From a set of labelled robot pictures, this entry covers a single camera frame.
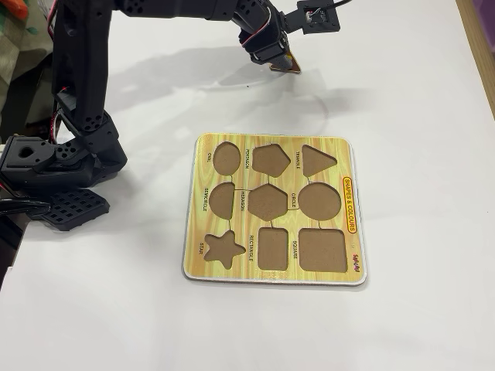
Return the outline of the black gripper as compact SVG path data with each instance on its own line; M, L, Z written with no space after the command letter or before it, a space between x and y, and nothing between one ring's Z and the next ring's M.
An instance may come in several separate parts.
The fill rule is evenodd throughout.
M272 70L289 71L292 57L275 7L239 7L239 43L257 64L268 63Z

